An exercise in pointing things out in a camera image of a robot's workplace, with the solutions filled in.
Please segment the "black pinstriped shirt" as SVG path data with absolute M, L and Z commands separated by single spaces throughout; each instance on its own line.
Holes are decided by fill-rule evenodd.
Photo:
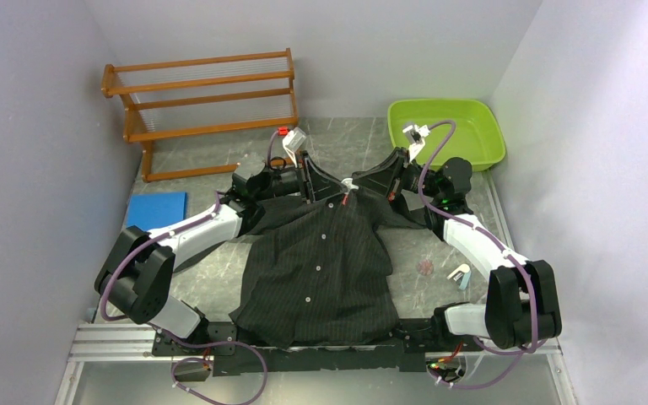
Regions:
M 307 204 L 278 197 L 249 234 L 238 287 L 215 282 L 229 266 L 189 268 L 173 293 L 197 307 L 220 303 L 226 315 L 269 346 L 359 345 L 399 323 L 388 285 L 393 264 L 380 229 L 421 230 L 402 198 L 364 189 Z

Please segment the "white round badge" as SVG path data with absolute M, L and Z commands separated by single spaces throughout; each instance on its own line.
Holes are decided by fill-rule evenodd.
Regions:
M 353 183 L 352 178 L 344 178 L 342 179 L 342 183 L 349 189 L 357 189 L 358 187 Z

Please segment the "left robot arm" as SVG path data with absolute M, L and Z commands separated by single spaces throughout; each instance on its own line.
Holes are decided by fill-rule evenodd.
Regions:
M 265 200 L 297 194 L 315 203 L 352 188 L 351 179 L 326 173 L 305 151 L 295 155 L 292 165 L 274 166 L 256 154 L 245 158 L 232 175 L 231 187 L 216 192 L 212 207 L 164 228 L 129 226 L 119 234 L 94 282 L 102 318 L 116 320 L 107 313 L 113 305 L 122 319 L 174 336 L 186 354 L 201 352 L 210 340 L 209 321 L 170 295 L 175 271 L 249 233 L 265 214 Z

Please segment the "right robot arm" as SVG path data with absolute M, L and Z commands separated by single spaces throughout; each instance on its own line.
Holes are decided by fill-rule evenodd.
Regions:
M 380 164 L 355 172 L 345 184 L 379 194 L 405 213 L 413 210 L 403 193 L 419 197 L 415 213 L 441 241 L 458 250 L 488 283 L 482 304 L 456 303 L 435 309 L 432 343 L 449 350 L 463 336 L 484 338 L 499 349 L 532 350 L 562 332 L 554 270 L 505 245 L 467 205 L 473 167 L 460 157 L 438 170 L 420 165 L 405 148 L 395 148 Z

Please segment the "red round brooch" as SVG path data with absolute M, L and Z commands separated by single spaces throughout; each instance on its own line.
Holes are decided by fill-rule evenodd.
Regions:
M 417 264 L 417 271 L 423 276 L 430 276 L 434 270 L 435 266 L 431 260 L 424 259 Z

